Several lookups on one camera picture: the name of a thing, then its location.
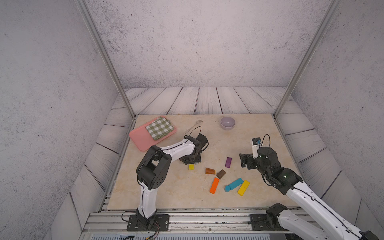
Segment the purple block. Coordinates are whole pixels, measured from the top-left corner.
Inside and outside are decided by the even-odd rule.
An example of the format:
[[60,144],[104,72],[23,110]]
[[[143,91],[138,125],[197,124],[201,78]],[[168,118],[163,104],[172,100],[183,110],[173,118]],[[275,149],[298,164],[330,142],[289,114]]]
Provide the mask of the purple block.
[[230,168],[231,167],[231,163],[232,163],[232,158],[227,157],[226,163],[225,163],[225,167],[226,168]]

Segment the orange brown block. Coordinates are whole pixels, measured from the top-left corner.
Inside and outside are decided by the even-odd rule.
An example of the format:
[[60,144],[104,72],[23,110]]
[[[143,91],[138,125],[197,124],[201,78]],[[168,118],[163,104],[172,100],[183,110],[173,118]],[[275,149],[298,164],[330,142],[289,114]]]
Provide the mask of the orange brown block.
[[207,175],[215,175],[216,174],[216,170],[211,169],[211,168],[206,168],[205,174],[207,174]]

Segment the orange long block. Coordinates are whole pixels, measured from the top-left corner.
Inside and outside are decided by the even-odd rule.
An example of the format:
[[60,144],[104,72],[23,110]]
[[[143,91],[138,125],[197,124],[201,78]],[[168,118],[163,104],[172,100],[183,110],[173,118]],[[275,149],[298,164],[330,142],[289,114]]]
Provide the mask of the orange long block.
[[214,195],[216,193],[219,182],[220,182],[219,178],[214,178],[213,183],[212,183],[211,188],[210,188],[210,191],[209,191],[211,194]]

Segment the teal cylinder block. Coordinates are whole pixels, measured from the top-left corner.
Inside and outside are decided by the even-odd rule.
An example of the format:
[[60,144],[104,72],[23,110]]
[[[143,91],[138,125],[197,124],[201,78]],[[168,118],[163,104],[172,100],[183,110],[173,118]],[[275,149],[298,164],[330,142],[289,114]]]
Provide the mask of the teal cylinder block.
[[244,181],[241,178],[238,178],[234,182],[232,182],[229,185],[225,186],[225,192],[230,192],[230,191],[234,190],[235,188],[241,186],[243,184],[243,182]]

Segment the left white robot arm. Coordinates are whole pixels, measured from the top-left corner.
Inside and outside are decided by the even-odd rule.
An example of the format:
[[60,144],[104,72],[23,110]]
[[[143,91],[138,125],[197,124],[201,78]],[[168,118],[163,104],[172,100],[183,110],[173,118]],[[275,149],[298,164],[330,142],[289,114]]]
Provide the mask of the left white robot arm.
[[201,153],[208,147],[206,136],[199,134],[196,138],[184,138],[167,147],[151,146],[137,167],[137,181],[142,187],[137,216],[149,220],[156,214],[158,188],[165,181],[171,163],[176,160],[185,165],[195,165],[202,161]]

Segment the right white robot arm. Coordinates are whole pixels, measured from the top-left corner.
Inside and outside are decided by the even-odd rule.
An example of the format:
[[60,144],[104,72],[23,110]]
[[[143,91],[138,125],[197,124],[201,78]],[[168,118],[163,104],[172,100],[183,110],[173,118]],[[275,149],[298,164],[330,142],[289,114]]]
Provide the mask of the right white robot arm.
[[371,231],[363,232],[321,198],[293,170],[284,168],[270,147],[252,147],[251,154],[240,154],[241,165],[261,173],[264,182],[298,204],[318,224],[301,219],[288,207],[276,203],[267,209],[268,227],[285,229],[304,240],[376,240]]

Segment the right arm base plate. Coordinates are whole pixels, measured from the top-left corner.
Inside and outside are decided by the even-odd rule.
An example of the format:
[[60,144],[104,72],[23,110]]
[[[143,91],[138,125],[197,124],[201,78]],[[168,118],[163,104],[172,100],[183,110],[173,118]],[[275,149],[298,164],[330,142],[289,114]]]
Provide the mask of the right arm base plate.
[[288,231],[278,222],[278,218],[271,214],[251,214],[249,225],[253,231]]

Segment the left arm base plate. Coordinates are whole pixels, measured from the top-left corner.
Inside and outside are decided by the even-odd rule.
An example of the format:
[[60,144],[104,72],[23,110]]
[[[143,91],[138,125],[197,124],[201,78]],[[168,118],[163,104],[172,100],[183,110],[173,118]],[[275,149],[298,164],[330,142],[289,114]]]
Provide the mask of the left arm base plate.
[[146,219],[140,213],[131,215],[128,220],[128,232],[167,232],[169,230],[170,215],[154,214]]

